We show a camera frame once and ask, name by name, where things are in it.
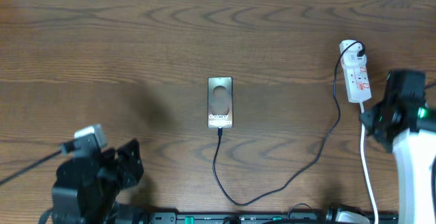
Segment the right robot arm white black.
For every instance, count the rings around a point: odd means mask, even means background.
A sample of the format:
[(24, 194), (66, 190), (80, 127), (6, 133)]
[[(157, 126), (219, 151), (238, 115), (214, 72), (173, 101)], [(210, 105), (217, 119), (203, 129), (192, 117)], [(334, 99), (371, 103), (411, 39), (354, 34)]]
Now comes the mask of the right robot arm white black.
[(435, 110), (425, 89), (424, 72), (392, 70), (383, 99), (359, 118), (363, 134), (394, 155), (399, 223), (435, 222)]

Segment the Samsung Galaxy smartphone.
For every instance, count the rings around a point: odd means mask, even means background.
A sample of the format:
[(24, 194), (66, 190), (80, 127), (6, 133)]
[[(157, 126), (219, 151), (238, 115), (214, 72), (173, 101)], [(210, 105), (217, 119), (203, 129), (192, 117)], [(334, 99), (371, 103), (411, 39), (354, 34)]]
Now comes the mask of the Samsung Galaxy smartphone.
[(207, 125), (210, 129), (234, 126), (232, 77), (208, 79)]

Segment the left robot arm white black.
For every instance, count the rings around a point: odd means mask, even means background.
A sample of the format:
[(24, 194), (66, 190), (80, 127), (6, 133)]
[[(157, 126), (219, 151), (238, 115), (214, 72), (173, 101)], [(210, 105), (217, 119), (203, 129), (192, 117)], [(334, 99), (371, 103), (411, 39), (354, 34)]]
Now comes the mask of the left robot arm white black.
[(118, 149), (74, 157), (57, 169), (53, 207), (38, 223), (46, 224), (49, 219), (57, 224), (148, 223), (144, 210), (116, 201), (122, 190), (138, 185), (143, 173), (136, 139)]

